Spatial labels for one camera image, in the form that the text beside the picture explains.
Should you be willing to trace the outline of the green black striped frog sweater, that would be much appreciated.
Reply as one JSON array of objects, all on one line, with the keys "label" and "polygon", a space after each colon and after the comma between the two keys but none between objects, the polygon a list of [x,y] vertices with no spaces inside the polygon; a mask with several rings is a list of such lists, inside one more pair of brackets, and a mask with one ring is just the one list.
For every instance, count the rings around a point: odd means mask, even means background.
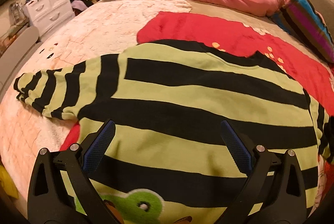
[{"label": "green black striped frog sweater", "polygon": [[220,136],[224,120],[270,151],[296,152],[308,213],[318,158],[333,161],[333,117],[261,52],[241,57],[165,39],[24,73],[14,89],[43,116],[78,121],[80,141],[115,122],[92,183],[125,223],[218,219],[246,180]]}]

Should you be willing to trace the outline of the grey low bench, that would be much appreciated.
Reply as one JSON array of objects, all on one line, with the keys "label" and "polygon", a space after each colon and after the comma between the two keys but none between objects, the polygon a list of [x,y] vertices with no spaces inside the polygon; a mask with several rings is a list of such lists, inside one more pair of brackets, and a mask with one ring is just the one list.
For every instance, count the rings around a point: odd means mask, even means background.
[{"label": "grey low bench", "polygon": [[16,74],[40,46],[38,29],[28,27],[1,56],[1,99],[3,99]]}]

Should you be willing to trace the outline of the red floral blanket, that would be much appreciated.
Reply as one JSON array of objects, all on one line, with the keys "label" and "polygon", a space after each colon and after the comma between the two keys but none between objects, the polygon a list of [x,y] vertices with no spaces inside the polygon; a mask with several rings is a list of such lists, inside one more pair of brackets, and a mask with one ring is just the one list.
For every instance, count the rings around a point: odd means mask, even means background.
[{"label": "red floral blanket", "polygon": [[[319,79],[317,62],[283,40],[259,34],[242,23],[191,13],[159,13],[139,32],[137,45],[165,39],[195,41],[241,57],[261,52],[282,66],[314,97],[310,83]],[[332,95],[325,96],[320,104],[333,116]]]}]

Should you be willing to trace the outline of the peach bear blanket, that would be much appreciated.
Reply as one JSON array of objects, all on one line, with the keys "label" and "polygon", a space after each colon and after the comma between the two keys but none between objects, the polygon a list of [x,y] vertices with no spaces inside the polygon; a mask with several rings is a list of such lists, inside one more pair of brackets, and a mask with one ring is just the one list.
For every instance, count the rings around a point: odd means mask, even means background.
[{"label": "peach bear blanket", "polygon": [[[137,33],[160,11],[190,12],[185,0],[111,0],[98,2],[49,37],[19,70],[53,70],[137,44]],[[59,150],[75,119],[48,119],[17,100],[10,83],[1,101],[1,160],[18,192],[28,195],[38,150]]]}]

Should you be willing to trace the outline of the striped colourful pillow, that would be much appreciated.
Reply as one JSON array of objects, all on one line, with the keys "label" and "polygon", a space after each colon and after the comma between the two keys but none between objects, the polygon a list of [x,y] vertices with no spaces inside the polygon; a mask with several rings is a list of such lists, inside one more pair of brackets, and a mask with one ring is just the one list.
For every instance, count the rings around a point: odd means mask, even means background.
[{"label": "striped colourful pillow", "polygon": [[333,64],[333,37],[310,0],[289,0],[270,19],[316,56]]}]

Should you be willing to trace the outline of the white drawer cabinet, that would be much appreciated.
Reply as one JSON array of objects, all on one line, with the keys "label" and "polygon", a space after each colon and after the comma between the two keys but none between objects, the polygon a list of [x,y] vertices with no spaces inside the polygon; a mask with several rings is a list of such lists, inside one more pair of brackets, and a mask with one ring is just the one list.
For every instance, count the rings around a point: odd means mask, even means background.
[{"label": "white drawer cabinet", "polygon": [[30,25],[38,29],[40,38],[75,17],[70,0],[31,0],[24,5],[23,11]]}]

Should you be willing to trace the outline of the grey quilted headboard cushion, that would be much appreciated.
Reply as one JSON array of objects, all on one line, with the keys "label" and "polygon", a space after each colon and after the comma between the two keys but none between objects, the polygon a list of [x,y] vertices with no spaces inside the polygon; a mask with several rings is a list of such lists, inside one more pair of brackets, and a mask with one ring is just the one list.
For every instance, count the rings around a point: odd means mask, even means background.
[{"label": "grey quilted headboard cushion", "polygon": [[330,0],[310,0],[316,11],[318,11],[324,18],[324,21],[329,30],[329,34],[333,38],[333,13],[334,3]]}]

